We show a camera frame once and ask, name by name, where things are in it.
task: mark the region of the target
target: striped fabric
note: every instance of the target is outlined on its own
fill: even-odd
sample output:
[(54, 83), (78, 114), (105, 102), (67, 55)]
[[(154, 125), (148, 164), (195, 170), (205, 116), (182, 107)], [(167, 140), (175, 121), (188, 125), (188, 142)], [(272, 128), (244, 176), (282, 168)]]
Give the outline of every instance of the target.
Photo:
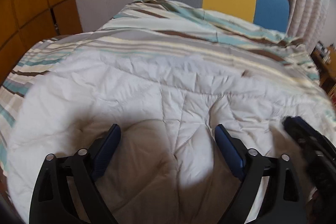
[(38, 42), (11, 71), (0, 87), (0, 164), (5, 175), (6, 146), (29, 88), (68, 55), (93, 48), (121, 57), (198, 55), (234, 64), (242, 73), (256, 73), (288, 90), (309, 92), (328, 104), (310, 80), (318, 80), (317, 70), (299, 39), (176, 1), (134, 0), (96, 32)]

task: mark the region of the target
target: wooden furniture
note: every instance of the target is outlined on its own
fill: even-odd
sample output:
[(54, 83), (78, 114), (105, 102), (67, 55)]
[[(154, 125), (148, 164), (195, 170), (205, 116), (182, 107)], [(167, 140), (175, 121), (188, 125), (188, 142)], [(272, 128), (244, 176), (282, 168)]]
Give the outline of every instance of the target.
[(38, 41), (81, 32), (76, 0), (0, 0), (0, 84)]
[(314, 50), (311, 54), (313, 61), (320, 72), (320, 86), (331, 96), (331, 91), (336, 89), (336, 51), (329, 47), (330, 63), (324, 63), (320, 54)]

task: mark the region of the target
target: comforter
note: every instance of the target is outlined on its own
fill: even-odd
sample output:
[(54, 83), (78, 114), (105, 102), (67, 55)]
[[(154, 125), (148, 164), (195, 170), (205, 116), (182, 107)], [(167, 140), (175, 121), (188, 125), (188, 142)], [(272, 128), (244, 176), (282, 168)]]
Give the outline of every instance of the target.
[(32, 49), (13, 73), (22, 70), (44, 72), (8, 141), (9, 193), (26, 222), (45, 156), (89, 147), (113, 123), (122, 139), (96, 186), (120, 224), (218, 222), (239, 187), (214, 143), (219, 123), (262, 155), (288, 154), (307, 199), (312, 185), (282, 119), (302, 116), (336, 143), (335, 113), (300, 40), (175, 1), (135, 0), (96, 32)]

